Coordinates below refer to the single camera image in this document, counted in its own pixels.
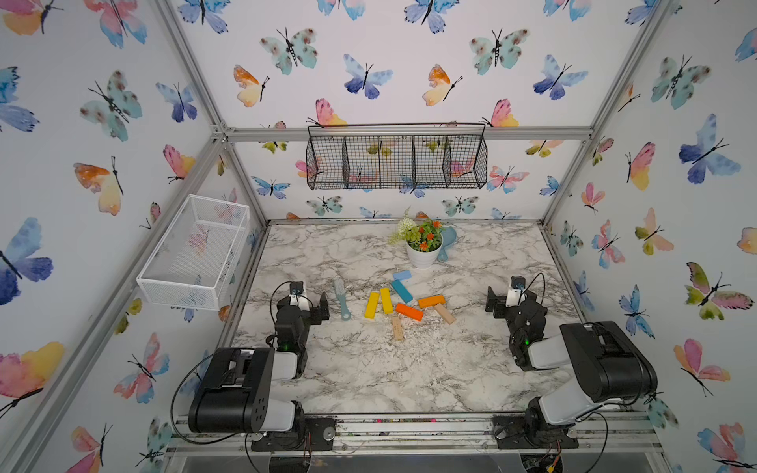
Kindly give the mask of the yellow block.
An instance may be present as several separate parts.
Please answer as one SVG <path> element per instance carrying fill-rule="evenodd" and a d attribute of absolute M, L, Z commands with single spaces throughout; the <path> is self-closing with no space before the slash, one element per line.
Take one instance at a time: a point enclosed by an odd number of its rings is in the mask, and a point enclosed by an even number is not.
<path fill-rule="evenodd" d="M 365 314 L 364 314 L 365 319 L 370 319 L 370 320 L 375 319 L 379 301 L 380 301 L 379 293 L 376 293 L 376 292 L 370 293 L 369 300 L 366 305 Z"/>
<path fill-rule="evenodd" d="M 380 300 L 382 301 L 382 311 L 385 315 L 392 315 L 394 308 L 392 304 L 392 296 L 388 288 L 380 289 Z"/>

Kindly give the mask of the amber orange block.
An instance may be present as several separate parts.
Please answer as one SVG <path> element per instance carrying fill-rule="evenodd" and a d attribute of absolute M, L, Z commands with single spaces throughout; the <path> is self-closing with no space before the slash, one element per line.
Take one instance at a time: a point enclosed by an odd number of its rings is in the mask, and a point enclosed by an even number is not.
<path fill-rule="evenodd" d="M 420 309 L 427 309 L 427 307 L 435 307 L 436 305 L 443 305 L 446 302 L 446 298 L 443 295 L 437 295 L 432 297 L 425 297 L 417 301 Z"/>

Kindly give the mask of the red orange block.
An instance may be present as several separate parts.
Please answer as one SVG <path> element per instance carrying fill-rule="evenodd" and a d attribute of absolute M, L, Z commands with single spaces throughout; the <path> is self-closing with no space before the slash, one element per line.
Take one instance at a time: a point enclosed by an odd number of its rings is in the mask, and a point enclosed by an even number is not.
<path fill-rule="evenodd" d="M 415 307 L 410 307 L 409 305 L 404 304 L 397 304 L 395 311 L 400 315 L 404 315 L 405 317 L 416 321 L 421 321 L 424 316 L 424 311 L 421 311 L 421 309 L 415 309 Z"/>

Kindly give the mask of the teal block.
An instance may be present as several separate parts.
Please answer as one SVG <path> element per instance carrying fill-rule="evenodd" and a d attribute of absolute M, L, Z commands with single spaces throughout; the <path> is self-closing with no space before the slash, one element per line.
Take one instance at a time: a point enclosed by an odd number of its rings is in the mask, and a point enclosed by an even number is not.
<path fill-rule="evenodd" d="M 400 299 L 407 305 L 414 300 L 414 297 L 410 294 L 407 288 L 400 280 L 392 281 L 392 288 L 400 296 Z"/>

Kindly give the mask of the light blue block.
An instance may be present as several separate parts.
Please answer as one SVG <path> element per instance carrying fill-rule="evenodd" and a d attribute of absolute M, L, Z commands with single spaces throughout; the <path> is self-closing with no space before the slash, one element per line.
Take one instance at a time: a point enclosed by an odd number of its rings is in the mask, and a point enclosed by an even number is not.
<path fill-rule="evenodd" d="M 400 271 L 393 274 L 395 281 L 405 281 L 412 278 L 412 273 L 409 270 Z"/>

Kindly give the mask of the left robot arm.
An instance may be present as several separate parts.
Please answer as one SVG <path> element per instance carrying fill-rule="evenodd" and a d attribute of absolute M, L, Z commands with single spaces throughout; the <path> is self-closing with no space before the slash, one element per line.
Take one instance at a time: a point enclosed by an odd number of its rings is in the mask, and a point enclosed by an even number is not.
<path fill-rule="evenodd" d="M 311 327 L 330 319 L 328 299 L 300 307 L 291 295 L 277 304 L 270 346 L 221 348 L 209 365 L 188 410 L 196 434 L 289 434 L 301 431 L 304 411 L 296 401 L 271 396 L 277 380 L 297 380 L 307 366 Z"/>

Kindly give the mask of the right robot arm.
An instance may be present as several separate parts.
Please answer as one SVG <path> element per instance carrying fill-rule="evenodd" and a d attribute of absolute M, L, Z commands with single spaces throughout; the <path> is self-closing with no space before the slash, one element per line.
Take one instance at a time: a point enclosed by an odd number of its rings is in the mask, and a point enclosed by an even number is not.
<path fill-rule="evenodd" d="M 511 355 L 523 371 L 570 367 L 574 373 L 556 390 L 532 398 L 524 413 L 493 418 L 499 449 L 576 449 L 569 431 L 577 423 L 607 404 L 632 405 L 658 387 L 652 364 L 612 321 L 565 323 L 546 337 L 548 310 L 526 289 L 498 296 L 488 288 L 485 311 L 506 321 Z"/>

